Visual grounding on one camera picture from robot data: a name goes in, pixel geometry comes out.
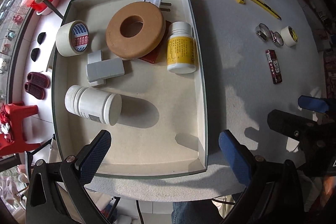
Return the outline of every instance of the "maroon shoe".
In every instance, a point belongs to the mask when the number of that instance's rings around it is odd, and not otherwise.
[[[34,85],[32,83],[26,82],[25,83],[25,91],[31,95],[33,95],[36,99],[38,100],[43,100],[44,99],[44,89]]]
[[[27,80],[29,83],[39,86],[40,88],[48,88],[49,78],[46,75],[43,75],[39,72],[30,72],[27,75]]]

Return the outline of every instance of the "ring hole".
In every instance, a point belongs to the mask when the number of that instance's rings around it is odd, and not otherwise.
[[[140,16],[126,18],[120,26],[120,33],[123,37],[134,37],[142,29],[143,19]]]

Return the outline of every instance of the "pill bottle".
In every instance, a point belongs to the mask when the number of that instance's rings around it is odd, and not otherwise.
[[[178,74],[196,70],[193,31],[187,22],[174,22],[169,26],[167,70]]]
[[[65,95],[65,108],[95,122],[115,125],[121,112],[121,96],[80,85],[71,86]]]

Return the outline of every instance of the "white tray with green rim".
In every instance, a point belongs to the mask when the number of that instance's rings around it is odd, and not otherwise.
[[[112,178],[167,178],[205,172],[207,169],[207,111],[201,50],[190,0],[171,3],[162,12],[170,22],[192,25],[196,49],[194,73],[167,71],[167,45],[155,64],[134,59],[123,61],[125,75],[107,79],[101,90],[122,96],[122,111],[115,126],[101,124],[67,112],[64,97],[72,85],[89,86],[87,54],[102,50],[103,59],[114,58],[105,41],[113,15],[125,5],[141,0],[71,0],[62,22],[83,20],[89,30],[88,49],[63,57],[55,50],[52,70],[52,110],[62,159],[76,155],[102,129],[112,144],[96,175]]]

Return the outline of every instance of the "jeans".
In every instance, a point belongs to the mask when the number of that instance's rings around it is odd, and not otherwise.
[[[220,224],[223,218],[210,199],[173,202],[172,224]]]

